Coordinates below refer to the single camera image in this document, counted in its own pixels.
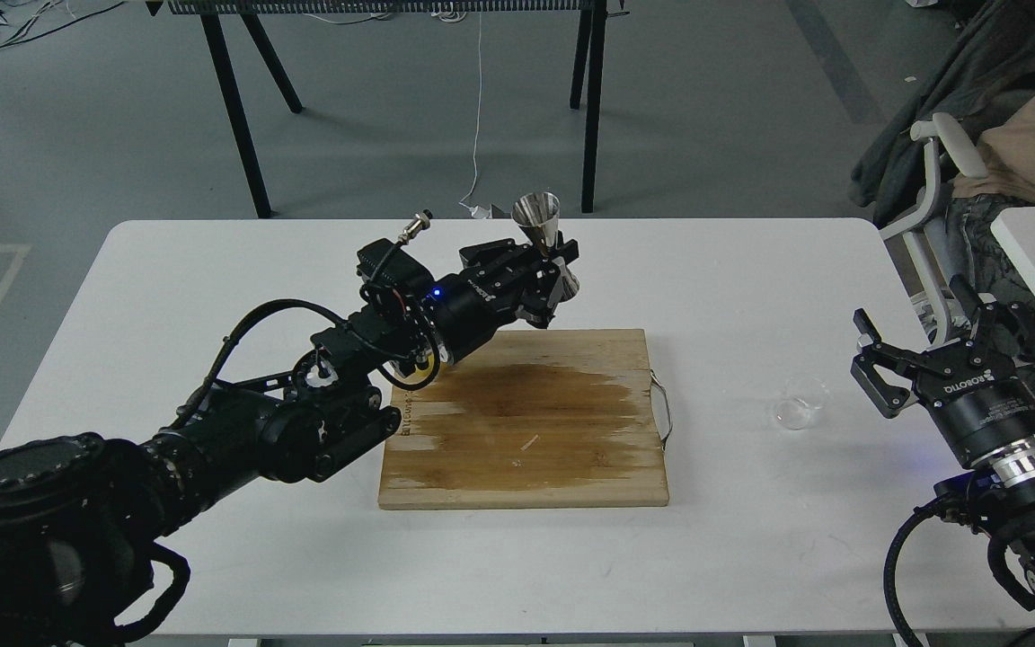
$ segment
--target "stained wood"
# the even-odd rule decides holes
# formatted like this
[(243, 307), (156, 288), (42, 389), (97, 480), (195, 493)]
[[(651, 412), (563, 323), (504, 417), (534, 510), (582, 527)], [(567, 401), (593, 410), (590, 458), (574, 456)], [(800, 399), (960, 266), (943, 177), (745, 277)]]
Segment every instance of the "stained wood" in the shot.
[(391, 402), (387, 510), (669, 503), (644, 330), (501, 331)]

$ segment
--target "cable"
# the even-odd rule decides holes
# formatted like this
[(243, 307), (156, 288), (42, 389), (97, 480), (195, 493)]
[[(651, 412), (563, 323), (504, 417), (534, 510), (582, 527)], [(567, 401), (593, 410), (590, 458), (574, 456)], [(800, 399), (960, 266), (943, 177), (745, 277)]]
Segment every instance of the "cable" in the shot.
[(909, 534), (913, 532), (913, 529), (916, 529), (916, 526), (937, 516), (934, 510), (941, 502), (941, 497), (937, 497), (927, 505), (913, 508), (913, 516), (896, 530), (895, 536), (892, 537), (892, 543), (889, 545), (889, 551), (884, 557), (884, 605), (889, 611), (889, 619), (892, 621), (892, 626), (895, 626), (896, 634), (900, 635), (909, 647), (923, 647), (923, 644), (921, 644), (920, 639), (916, 638), (913, 627), (909, 626), (909, 622), (900, 610), (900, 602), (896, 599), (896, 561), (899, 560), (900, 548), (905, 545), (905, 540), (909, 539)]
[(5, 48), (5, 46), (7, 45), (12, 45), (12, 42), (16, 42), (21, 37), (25, 37), (26, 34), (30, 33), (30, 29), (32, 28), (32, 26), (34, 26), (34, 24), (37, 23), (37, 19), (40, 18), (42, 13), (47, 11), (47, 9), (53, 7), (54, 4), (55, 4), (54, 0), (47, 0), (46, 3), (42, 3), (41, 7), (37, 8), (37, 11), (31, 13), (31, 17), (28, 18), (28, 20), (26, 20), (24, 24), (22, 24), (22, 26), (20, 26), (20, 28), (16, 30), (16, 32), (11, 33), (10, 36), (3, 38), (3, 41), (0, 42), (0, 48)]
[(226, 365), (227, 360), (230, 359), (230, 353), (234, 352), (234, 348), (242, 341), (242, 337), (246, 335), (246, 332), (250, 331), (252, 328), (258, 326), (263, 319), (276, 315), (278, 312), (285, 310), (291, 310), (295, 307), (300, 307), (316, 312), (324, 318), (330, 320), (330, 323), (334, 324), (337, 328), (343, 329), (349, 334), (353, 335), (363, 347), (377, 352), (379, 355), (385, 355), (391, 357), (391, 359), (397, 359), (398, 361), (408, 361), (410, 357), (398, 355), (398, 353), (386, 352), (385, 350), (379, 349), (369, 340), (358, 334), (356, 330), (350, 325), (350, 321), (345, 320), (341, 316), (333, 312), (332, 310), (319, 305), (319, 303), (307, 302), (303, 299), (275, 299), (270, 300), (270, 302), (263, 303), (262, 305), (255, 307), (250, 312), (246, 313), (245, 317), (239, 321), (234, 330), (230, 331), (229, 335), (226, 335), (221, 340), (221, 349), (218, 350), (217, 357), (214, 357), (214, 362), (210, 365), (209, 372), (206, 373), (206, 377), (202, 379), (202, 384), (198, 386), (197, 390), (189, 393), (189, 398), (186, 399), (185, 405), (182, 405), (178, 409), (178, 417), (175, 418), (174, 422), (170, 423), (170, 430), (180, 430), (182, 427), (189, 421), (190, 418), (197, 413), (199, 406), (202, 405), (202, 401), (206, 400), (207, 394), (210, 393), (210, 389), (214, 386), (214, 381), (217, 380), (218, 373), (221, 372), (223, 365)]
[(469, 200), (469, 197), (473, 196), (473, 190), (477, 188), (477, 179), (480, 177), (480, 172), (478, 172), (477, 168), (477, 140), (481, 136), (481, 94), (485, 90), (485, 73), (483, 63), (481, 63), (481, 32), (483, 31), (481, 29), (481, 20), (483, 18), (481, 17), (484, 16), (484, 11), (477, 13), (477, 126), (473, 130), (473, 184), (469, 185), (469, 192), (457, 201), (457, 204), (471, 213), (473, 212), (473, 208), (467, 205), (466, 201)]
[(13, 42), (7, 42), (7, 45), (0, 45), (0, 50), (2, 50), (3, 48), (9, 48), (9, 46), (12, 46), (12, 45), (23, 45), (24, 42), (33, 42), (34, 40), (38, 40), (40, 37), (50, 36), (50, 34), (54, 33), (54, 32), (62, 31), (62, 29), (66, 29), (70, 25), (81, 24), (81, 22), (83, 22), (87, 18), (90, 18), (90, 17), (99, 17), (99, 16), (102, 16), (102, 13), (105, 13), (107, 11), (113, 11), (114, 9), (117, 9), (118, 7), (120, 7), (120, 5), (123, 5), (123, 4), (124, 3), (111, 4), (110, 7), (107, 7), (107, 8), (103, 8), (103, 9), (98, 9), (98, 11), (93, 11), (91, 13), (86, 13), (86, 16), (83, 16), (83, 17), (75, 18), (75, 20), (68, 22), (68, 24), (57, 26), (57, 28), (54, 28), (54, 29), (52, 29), (50, 31), (45, 31), (42, 33), (39, 33), (39, 34), (37, 34), (37, 36), (25, 37), (22, 40), (16, 40)]
[(444, 22), (444, 24), (460, 24), (469, 16), (468, 11), (432, 11), (431, 18)]
[(670, 436), (673, 435), (673, 413), (670, 411), (670, 393), (666, 391), (664, 385), (661, 384), (661, 380), (657, 380), (657, 374), (650, 369), (650, 385), (655, 385), (661, 392), (661, 399), (664, 401), (664, 418), (666, 422), (669, 423), (670, 429), (666, 430), (666, 434), (661, 437), (661, 451), (664, 451), (666, 443), (670, 442)]
[(393, 246), (391, 246), (389, 249), (386, 249), (386, 253), (382, 255), (382, 261), (379, 261), (378, 265), (374, 266), (374, 271), (373, 273), (371, 273), (369, 282), (366, 283), (377, 284), (375, 282), (378, 281), (378, 275), (382, 274), (382, 269), (385, 269), (385, 264), (390, 261), (390, 257), (393, 256), (394, 253), (397, 253), (397, 251), (401, 249), (403, 245), (406, 245), (406, 241), (401, 241), (398, 239), (398, 241), (394, 241)]
[(1009, 570), (1009, 564), (1005, 561), (1007, 550), (1009, 550), (1008, 541), (999, 539), (996, 534), (989, 537), (989, 549), (985, 557), (988, 558), (993, 579), (998, 581), (1002, 589), (1005, 589), (1005, 592), (1009, 593), (1010, 597), (1015, 599), (1026, 611), (1035, 611), (1035, 595), (1030, 590), (1025, 589)]
[(433, 367), (431, 369), (431, 372), (426, 374), (425, 378), (422, 378), (422, 381), (419, 382), (406, 382), (398, 380), (398, 378), (394, 378), (389, 372), (387, 372), (384, 365), (378, 366), (378, 373), (381, 373), (382, 377), (386, 378), (387, 382), (390, 382), (391, 385), (397, 386), (398, 389), (416, 391), (431, 385), (439, 376), (439, 370), (442, 369), (442, 355), (440, 355), (439, 344), (437, 344), (434, 332), (432, 332), (431, 328), (428, 328), (428, 324), (424, 320), (420, 320), (418, 315), (416, 315), (416, 313), (420, 312), (418, 302), (411, 299), (411, 306), (414, 308), (414, 316), (411, 316), (411, 320), (413, 320), (415, 326), (418, 326), (418, 329), (422, 331), (422, 336), (425, 337), (425, 343), (428, 344), (428, 347), (431, 347), (431, 361), (433, 363)]
[(368, 24), (368, 22), (371, 21), (387, 21), (390, 20), (391, 17), (393, 17), (393, 13), (385, 13), (385, 12), (371, 13), (368, 17), (361, 18), (361, 20), (344, 22), (344, 24), (341, 24), (337, 21), (328, 20), (328, 18), (316, 17), (314, 16), (314, 13), (303, 13), (303, 16), (307, 18), (314, 18), (314, 20), (316, 21), (322, 21), (325, 24), (348, 25), (348, 24)]
[(146, 616), (127, 625), (114, 627), (113, 638), (118, 643), (136, 642), (136, 640), (146, 638), (152, 630), (157, 629), (166, 621), (170, 611), (173, 611), (178, 605), (181, 594), (186, 592), (186, 585), (189, 583), (189, 564), (185, 557), (159, 543), (151, 543), (151, 548), (147, 551), (147, 557), (152, 562), (159, 562), (170, 568), (170, 574), (173, 575), (174, 579), (161, 592), (159, 598), (155, 599)]

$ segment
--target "black table leg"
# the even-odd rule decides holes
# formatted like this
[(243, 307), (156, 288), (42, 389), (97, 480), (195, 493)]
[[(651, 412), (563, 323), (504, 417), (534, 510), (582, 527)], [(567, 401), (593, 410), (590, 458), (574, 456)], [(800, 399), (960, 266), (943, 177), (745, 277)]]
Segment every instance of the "black table leg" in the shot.
[(593, 26), (593, 11), (582, 9), (578, 22), (578, 52), (574, 54), (574, 86), (569, 91), (569, 107), (578, 110), (583, 105), (583, 83), (586, 81), (586, 54), (589, 52), (589, 34)]
[(604, 62), (604, 21), (609, 1), (593, 3), (593, 28), (590, 34), (590, 82), (586, 101), (586, 159), (582, 168), (582, 212), (593, 213), (593, 184), (596, 179), (596, 127), (601, 118), (601, 65)]
[(255, 45), (258, 46), (258, 53), (262, 54), (262, 60), (266, 61), (266, 66), (270, 68), (270, 77), (274, 78), (274, 82), (278, 85), (278, 90), (283, 91), (283, 97), (287, 99), (287, 106), (290, 106), (290, 111), (294, 114), (300, 113), (303, 110), (303, 106), (301, 106), (301, 101), (298, 99), (295, 87), (290, 83), (290, 78), (287, 77), (287, 70), (283, 68), (283, 61), (278, 60), (278, 54), (274, 51), (274, 46), (270, 45), (270, 39), (266, 36), (266, 30), (262, 28), (262, 21), (258, 20), (256, 13), (242, 13), (242, 22), (246, 24), (246, 31), (249, 32), (249, 36), (255, 39)]
[(218, 86), (221, 88), (221, 99), (227, 106), (230, 116), (230, 127), (234, 130), (235, 144), (238, 144), (238, 155), (242, 158), (242, 171), (246, 172), (246, 183), (249, 184), (249, 196), (255, 201), (255, 211), (259, 217), (270, 217), (270, 199), (266, 195), (266, 181), (262, 179), (262, 169), (258, 166), (258, 153), (255, 151), (255, 141), (249, 136), (249, 124), (246, 123), (246, 111), (242, 110), (242, 96), (238, 93), (238, 83), (234, 79), (234, 68), (230, 65), (230, 53), (227, 51), (227, 40), (221, 34), (221, 22), (217, 16), (202, 16), (202, 29), (206, 32), (206, 45), (210, 49), (210, 58), (214, 61), (214, 73), (217, 73)]

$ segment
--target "stainless steel jigger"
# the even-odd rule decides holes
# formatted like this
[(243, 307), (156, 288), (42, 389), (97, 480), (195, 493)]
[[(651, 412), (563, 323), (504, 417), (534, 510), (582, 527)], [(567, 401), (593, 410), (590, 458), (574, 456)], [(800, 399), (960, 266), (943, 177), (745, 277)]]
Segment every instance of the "stainless steel jigger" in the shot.
[[(545, 258), (552, 251), (558, 249), (562, 238), (558, 236), (558, 215), (562, 211), (562, 203), (558, 197), (550, 193), (526, 194), (514, 202), (512, 216), (514, 224), (526, 234), (534, 246)], [(562, 269), (562, 302), (578, 295), (580, 283), (562, 259), (555, 259)]]

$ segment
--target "clear glass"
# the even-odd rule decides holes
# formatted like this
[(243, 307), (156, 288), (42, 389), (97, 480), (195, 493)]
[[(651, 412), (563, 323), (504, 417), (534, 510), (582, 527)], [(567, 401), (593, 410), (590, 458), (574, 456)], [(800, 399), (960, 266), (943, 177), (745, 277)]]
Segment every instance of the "clear glass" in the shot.
[(807, 430), (821, 420), (831, 396), (828, 386), (815, 376), (792, 376), (773, 403), (773, 420), (787, 430)]

